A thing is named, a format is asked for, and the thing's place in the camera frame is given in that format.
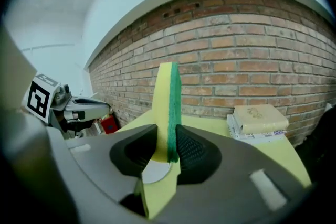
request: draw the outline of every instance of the yellow surface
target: yellow surface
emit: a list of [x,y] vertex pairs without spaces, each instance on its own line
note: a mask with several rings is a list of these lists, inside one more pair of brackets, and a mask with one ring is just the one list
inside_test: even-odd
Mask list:
[[172,74],[172,63],[160,64],[158,77],[155,83],[152,110],[154,123],[157,127],[156,150],[152,160],[166,163],[168,162],[168,123],[169,123],[169,101],[170,83]]
[[[149,110],[125,127],[118,130],[125,131],[146,124],[154,124],[153,111]],[[222,136],[230,137],[226,120],[197,118],[182,115],[182,124]],[[271,143],[254,145],[257,149],[290,171],[302,183],[304,187],[311,185],[308,173],[288,139],[278,140]],[[161,181],[144,184],[145,200],[149,210],[150,219],[166,205],[176,192],[176,179],[180,173],[180,167],[174,164],[170,173]]]

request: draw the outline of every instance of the stack of books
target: stack of books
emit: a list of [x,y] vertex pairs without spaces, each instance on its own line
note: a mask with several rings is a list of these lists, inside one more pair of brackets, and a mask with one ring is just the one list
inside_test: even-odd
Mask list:
[[288,120],[272,105],[239,105],[227,116],[227,125],[234,139],[249,144],[283,139]]

